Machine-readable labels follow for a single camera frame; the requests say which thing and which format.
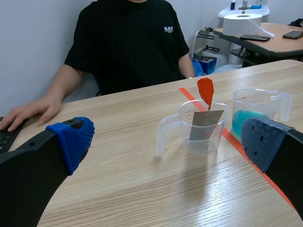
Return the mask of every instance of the smartphone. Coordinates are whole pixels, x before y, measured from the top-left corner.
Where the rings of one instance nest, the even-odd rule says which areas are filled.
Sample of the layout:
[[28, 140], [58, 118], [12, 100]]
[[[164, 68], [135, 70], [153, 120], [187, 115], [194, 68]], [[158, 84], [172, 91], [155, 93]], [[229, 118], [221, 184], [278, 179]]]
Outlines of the smartphone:
[[292, 31], [283, 36], [284, 39], [300, 39], [301, 37], [303, 37], [302, 31]]
[[268, 36], [256, 36], [256, 35], [243, 35], [240, 37], [241, 40], [251, 40], [251, 41], [258, 41], [258, 42], [267, 42], [270, 40]]

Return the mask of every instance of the toilet paper roll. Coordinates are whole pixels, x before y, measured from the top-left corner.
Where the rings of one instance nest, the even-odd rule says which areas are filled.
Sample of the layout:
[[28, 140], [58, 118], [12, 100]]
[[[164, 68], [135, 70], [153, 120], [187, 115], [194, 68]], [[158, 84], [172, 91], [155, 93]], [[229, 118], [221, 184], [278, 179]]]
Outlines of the toilet paper roll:
[[256, 35], [262, 22], [260, 14], [235, 14], [224, 17], [223, 34], [231, 36]]

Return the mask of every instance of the measuring cup handle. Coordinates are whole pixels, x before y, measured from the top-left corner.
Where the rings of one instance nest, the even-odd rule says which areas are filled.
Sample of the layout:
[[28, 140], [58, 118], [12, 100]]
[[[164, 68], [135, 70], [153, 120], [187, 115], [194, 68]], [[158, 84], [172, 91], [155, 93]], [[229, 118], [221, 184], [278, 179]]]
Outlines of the measuring cup handle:
[[290, 110], [293, 105], [293, 96], [289, 93], [279, 95], [280, 98], [280, 121], [287, 122], [289, 120]]
[[180, 125], [180, 121], [178, 119], [177, 114], [164, 118], [160, 122], [158, 127], [158, 135], [157, 135], [157, 151], [156, 151], [157, 157], [161, 157], [164, 153], [166, 137], [169, 130], [178, 127], [179, 125]]

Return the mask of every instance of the orange flag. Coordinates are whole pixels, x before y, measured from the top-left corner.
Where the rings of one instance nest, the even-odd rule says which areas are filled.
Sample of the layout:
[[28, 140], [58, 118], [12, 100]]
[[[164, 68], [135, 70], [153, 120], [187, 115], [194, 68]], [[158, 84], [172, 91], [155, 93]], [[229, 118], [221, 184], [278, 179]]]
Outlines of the orange flag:
[[214, 96], [214, 83], [210, 78], [203, 78], [198, 81], [198, 88], [201, 98], [208, 105], [210, 109], [213, 102]]

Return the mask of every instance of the clear plastic measuring cup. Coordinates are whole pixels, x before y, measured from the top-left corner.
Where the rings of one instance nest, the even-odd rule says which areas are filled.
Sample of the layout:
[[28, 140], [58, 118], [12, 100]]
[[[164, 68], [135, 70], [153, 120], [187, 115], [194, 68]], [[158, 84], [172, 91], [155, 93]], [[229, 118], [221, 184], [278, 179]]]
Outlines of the clear plastic measuring cup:
[[[184, 103], [176, 115], [164, 118], [158, 128], [157, 153], [161, 157], [164, 153], [167, 133], [169, 130], [180, 127], [182, 130], [182, 143], [191, 152], [195, 154], [204, 154], [218, 149], [224, 122], [227, 117], [227, 108], [225, 104], [212, 104], [212, 111], [221, 110], [223, 114], [218, 123], [209, 126], [193, 125], [195, 112], [206, 110], [208, 105], [203, 100], [194, 100]], [[191, 138], [191, 132], [195, 131], [195, 138]]]
[[252, 116], [273, 120], [279, 112], [280, 121], [288, 121], [293, 96], [281, 91], [242, 89], [233, 92], [232, 101], [232, 128], [237, 135], [241, 135], [244, 121]]

